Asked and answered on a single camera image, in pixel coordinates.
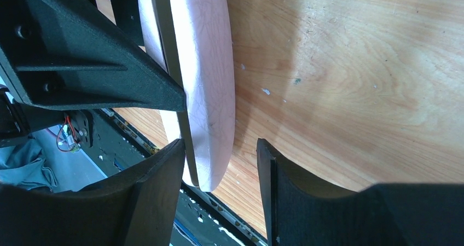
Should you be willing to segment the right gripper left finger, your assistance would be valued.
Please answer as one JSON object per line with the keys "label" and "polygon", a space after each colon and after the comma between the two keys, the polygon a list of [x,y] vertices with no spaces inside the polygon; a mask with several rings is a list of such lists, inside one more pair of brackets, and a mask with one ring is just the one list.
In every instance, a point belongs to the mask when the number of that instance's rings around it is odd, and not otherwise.
{"label": "right gripper left finger", "polygon": [[1,185],[1,245],[169,245],[185,159],[177,139],[79,191]]}

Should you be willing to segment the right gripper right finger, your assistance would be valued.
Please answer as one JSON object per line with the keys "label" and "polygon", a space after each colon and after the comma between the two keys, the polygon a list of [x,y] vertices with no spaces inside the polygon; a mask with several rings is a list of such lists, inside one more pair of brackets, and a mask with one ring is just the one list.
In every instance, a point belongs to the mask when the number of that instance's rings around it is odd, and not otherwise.
{"label": "right gripper right finger", "polygon": [[269,245],[463,245],[463,185],[380,183],[356,192],[257,141]]}

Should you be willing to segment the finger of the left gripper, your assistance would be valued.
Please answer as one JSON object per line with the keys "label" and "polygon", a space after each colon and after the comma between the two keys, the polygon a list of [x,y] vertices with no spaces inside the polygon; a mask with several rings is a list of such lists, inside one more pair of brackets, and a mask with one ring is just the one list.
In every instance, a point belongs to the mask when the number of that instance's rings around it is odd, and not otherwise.
{"label": "finger of the left gripper", "polygon": [[185,110],[181,87],[95,0],[1,0],[1,78],[43,109]]}
{"label": "finger of the left gripper", "polygon": [[116,25],[138,46],[144,46],[138,0],[110,0]]}

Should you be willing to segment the pink glasses case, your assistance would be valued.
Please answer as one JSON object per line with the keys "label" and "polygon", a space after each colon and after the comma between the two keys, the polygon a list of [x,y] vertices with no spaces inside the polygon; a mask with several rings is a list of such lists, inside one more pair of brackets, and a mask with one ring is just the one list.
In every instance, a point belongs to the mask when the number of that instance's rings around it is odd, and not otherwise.
{"label": "pink glasses case", "polygon": [[198,187],[221,182],[234,144],[235,79],[227,0],[170,0]]}

